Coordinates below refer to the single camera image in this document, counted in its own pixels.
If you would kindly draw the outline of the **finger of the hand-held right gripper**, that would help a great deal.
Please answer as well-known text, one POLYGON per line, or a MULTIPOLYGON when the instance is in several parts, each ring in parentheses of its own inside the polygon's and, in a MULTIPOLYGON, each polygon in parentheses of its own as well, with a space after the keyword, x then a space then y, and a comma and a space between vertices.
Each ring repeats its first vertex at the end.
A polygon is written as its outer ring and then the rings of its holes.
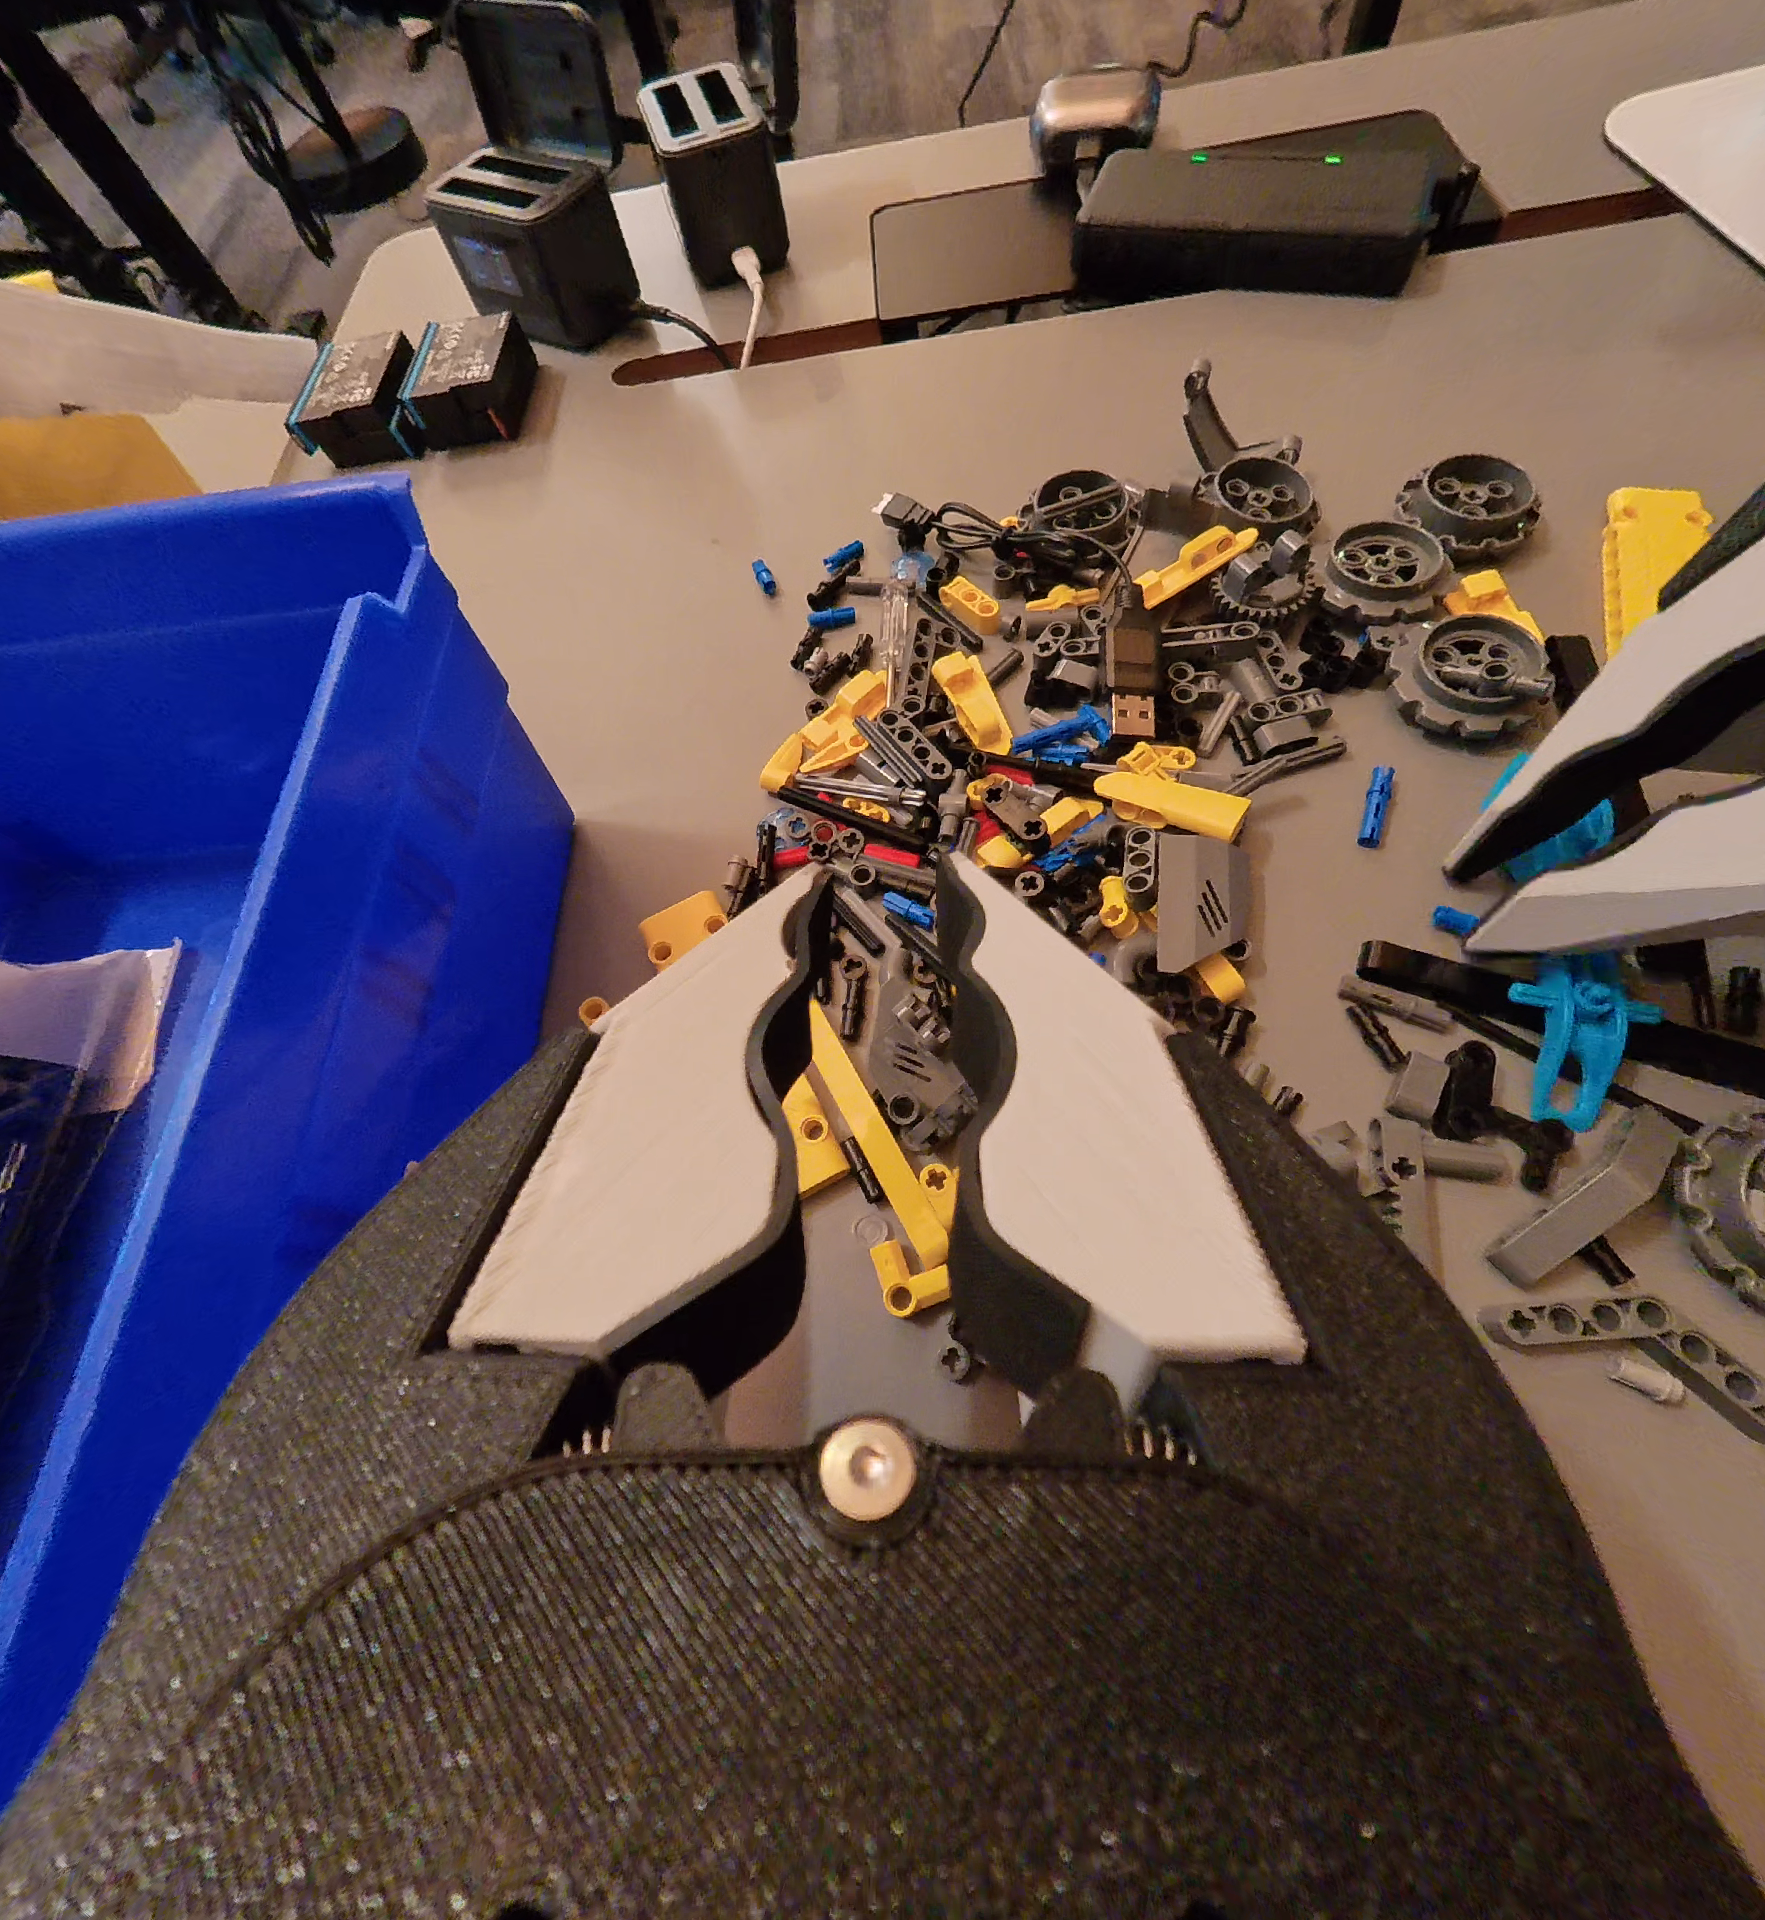
POLYGON ((1476 880, 1765 709, 1765 537, 1637 628, 1446 856, 1476 880))
POLYGON ((1608 851, 1534 878, 1468 936, 1476 959, 1765 929, 1765 781, 1677 804, 1608 851))

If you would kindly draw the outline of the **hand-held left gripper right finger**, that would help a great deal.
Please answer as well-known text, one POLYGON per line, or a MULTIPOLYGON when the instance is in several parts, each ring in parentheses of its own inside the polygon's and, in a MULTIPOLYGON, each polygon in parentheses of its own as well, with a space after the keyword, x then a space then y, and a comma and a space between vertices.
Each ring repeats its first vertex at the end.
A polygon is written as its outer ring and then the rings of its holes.
POLYGON ((968 862, 940 864, 938 934, 978 1102, 948 1255, 967 1344, 1027 1410, 1078 1372, 1129 1417, 1167 1365, 1302 1382, 1300 1322, 1170 1026, 968 862))

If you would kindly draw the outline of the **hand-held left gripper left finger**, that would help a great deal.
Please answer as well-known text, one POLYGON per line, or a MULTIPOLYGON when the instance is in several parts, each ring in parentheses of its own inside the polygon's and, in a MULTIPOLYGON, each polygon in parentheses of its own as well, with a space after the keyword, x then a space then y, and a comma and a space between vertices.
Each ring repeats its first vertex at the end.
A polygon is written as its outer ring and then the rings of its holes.
POLYGON ((812 1059, 830 881, 807 868, 593 1026, 452 1322, 455 1350, 668 1362, 719 1395, 792 1331, 806 1253, 781 1098, 812 1059))

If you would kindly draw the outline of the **yellow brick panel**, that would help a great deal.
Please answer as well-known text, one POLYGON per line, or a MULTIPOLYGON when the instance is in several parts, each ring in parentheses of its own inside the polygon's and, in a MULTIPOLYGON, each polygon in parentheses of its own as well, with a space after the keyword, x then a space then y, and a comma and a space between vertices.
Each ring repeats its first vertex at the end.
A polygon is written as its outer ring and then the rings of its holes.
POLYGON ((1702 550, 1711 521, 1694 490, 1628 487, 1608 495, 1600 543, 1606 657, 1658 613, 1659 593, 1702 550))
POLYGON ((724 899, 709 889, 673 902, 638 923, 646 959, 657 972, 673 967, 728 923, 724 899))

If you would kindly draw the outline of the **cyan brick separator tool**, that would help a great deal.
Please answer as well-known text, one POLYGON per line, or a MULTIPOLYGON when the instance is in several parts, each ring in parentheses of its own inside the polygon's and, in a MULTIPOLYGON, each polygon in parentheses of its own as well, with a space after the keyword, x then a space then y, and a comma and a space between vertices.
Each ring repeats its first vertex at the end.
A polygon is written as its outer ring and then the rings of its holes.
MULTIPOLYGON (((1523 851, 1500 870, 1512 881, 1530 881, 1600 852, 1613 836, 1614 804, 1605 800, 1573 828, 1523 851)), ((1543 1014, 1530 1118, 1557 1119, 1574 1133, 1588 1133, 1599 1124, 1634 1029, 1663 1022, 1658 1005, 1628 998, 1614 953, 1541 959, 1536 980, 1512 986, 1510 1000, 1543 1014), (1565 1078, 1576 1078, 1579 1091, 1573 1104, 1557 1107, 1553 1095, 1565 1078)))

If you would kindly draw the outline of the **pile of toy brick pieces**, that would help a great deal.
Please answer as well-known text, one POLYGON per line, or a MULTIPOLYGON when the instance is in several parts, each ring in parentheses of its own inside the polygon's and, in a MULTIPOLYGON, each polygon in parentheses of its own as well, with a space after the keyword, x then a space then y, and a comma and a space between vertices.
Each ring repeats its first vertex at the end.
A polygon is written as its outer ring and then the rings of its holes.
MULTIPOLYGON (((728 919, 781 884, 830 881, 831 970, 816 1071, 852 1078, 856 1144, 834 1144, 806 1081, 785 1095, 801 1194, 847 1172, 883 1205, 923 1158, 917 1213, 952 1236, 943 1158, 976 1116, 954 1059, 956 989, 938 953, 938 852, 968 862, 1096 960, 1172 1031, 1213 1046, 1282 1121, 1302 1091, 1249 1054, 1249 967, 1322 934, 1257 878, 1252 798, 1337 765, 1331 698, 1383 683, 1402 724, 1492 763, 1590 683, 1586 638, 1543 638, 1494 556, 1539 514, 1532 479, 1491 456, 1421 471, 1391 517, 1316 537, 1302 443, 1237 447, 1210 364, 1186 386, 1202 479, 1144 490, 1101 469, 1042 482, 1010 517, 887 492, 872 545, 821 562, 792 657, 806 718, 759 776, 748 856, 713 887, 728 919)), ((1644 949, 1631 1000, 1751 1044, 1762 974, 1724 1004, 1701 942, 1644 949)), ((1309 1146, 1429 1259, 1429 1177, 1518 1181, 1550 1201, 1492 1246, 1521 1288, 1568 1262, 1634 1283, 1606 1240, 1670 1181, 1686 1142, 1764 1102, 1626 1060, 1599 1124, 1532 1118, 1541 1034, 1458 1017, 1348 972, 1333 1007, 1384 1072, 1380 1118, 1309 1146)))

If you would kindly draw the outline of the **long black brick beam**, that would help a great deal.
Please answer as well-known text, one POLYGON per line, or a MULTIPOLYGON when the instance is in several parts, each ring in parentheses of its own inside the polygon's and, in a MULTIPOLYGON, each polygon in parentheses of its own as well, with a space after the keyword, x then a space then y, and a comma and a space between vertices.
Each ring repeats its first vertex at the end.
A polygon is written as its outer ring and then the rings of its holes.
MULTIPOLYGON (((1354 972, 1379 986, 1437 1004, 1458 1017, 1502 1022, 1541 1034, 1543 1012, 1512 1004, 1514 980, 1504 972, 1384 942, 1363 945, 1354 972)), ((1765 1104, 1764 1046, 1659 1019, 1652 1026, 1631 1026, 1625 1049, 1626 1060, 1723 1086, 1765 1104)))

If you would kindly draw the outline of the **black power adapter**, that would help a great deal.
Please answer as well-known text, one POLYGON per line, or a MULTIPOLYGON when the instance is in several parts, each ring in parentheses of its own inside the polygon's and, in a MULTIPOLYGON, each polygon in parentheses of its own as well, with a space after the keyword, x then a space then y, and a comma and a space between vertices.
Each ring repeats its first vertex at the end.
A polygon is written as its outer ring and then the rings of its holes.
POLYGON ((1120 150, 1069 238, 1075 290, 1397 300, 1470 213, 1479 168, 1426 111, 1196 150, 1120 150))

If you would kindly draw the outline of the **blue plastic storage bin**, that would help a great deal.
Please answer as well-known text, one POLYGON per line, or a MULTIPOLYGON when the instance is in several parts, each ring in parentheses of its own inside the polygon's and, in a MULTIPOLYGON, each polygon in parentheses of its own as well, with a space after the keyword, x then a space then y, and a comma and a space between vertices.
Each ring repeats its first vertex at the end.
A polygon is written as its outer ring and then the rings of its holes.
POLYGON ((0 528, 0 960, 182 949, 0 1341, 0 1811, 274 1316, 531 1056, 572 830, 402 479, 0 528))

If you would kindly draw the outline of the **yellow plastic bin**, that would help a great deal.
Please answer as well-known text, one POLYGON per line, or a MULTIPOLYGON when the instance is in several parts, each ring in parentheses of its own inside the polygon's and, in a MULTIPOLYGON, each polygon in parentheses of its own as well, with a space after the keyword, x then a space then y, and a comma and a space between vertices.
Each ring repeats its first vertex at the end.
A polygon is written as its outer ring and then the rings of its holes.
POLYGON ((0 420, 0 524, 200 492, 145 418, 0 420))

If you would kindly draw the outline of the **black open-lid battery charger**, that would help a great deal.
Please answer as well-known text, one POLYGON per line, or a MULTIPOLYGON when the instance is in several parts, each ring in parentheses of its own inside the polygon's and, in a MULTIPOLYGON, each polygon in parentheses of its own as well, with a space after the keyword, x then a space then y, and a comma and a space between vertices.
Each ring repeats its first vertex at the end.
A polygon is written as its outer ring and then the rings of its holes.
POLYGON ((464 3, 455 38, 487 144, 430 192, 430 217, 483 314, 590 353, 641 290, 608 177, 623 136, 596 20, 576 5, 464 3))

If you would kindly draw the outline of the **black two-slot battery charger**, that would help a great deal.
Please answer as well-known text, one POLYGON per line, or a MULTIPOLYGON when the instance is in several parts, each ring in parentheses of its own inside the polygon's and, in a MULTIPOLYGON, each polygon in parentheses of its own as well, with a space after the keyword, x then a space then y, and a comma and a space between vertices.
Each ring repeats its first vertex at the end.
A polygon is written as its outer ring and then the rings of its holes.
POLYGON ((792 236, 775 144, 742 70, 719 62, 644 84, 638 115, 697 285, 735 281, 732 254, 744 246, 764 276, 781 271, 792 236))

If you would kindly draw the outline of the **black round stand base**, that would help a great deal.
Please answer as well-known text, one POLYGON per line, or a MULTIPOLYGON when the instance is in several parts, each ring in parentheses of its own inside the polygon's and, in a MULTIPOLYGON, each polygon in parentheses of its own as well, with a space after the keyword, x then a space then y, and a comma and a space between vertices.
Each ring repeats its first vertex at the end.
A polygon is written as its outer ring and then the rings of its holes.
POLYGON ((406 194, 430 159, 411 121, 397 109, 353 111, 344 123, 348 152, 321 127, 285 143, 261 101, 234 102, 245 162, 281 197, 296 221, 356 213, 406 194))

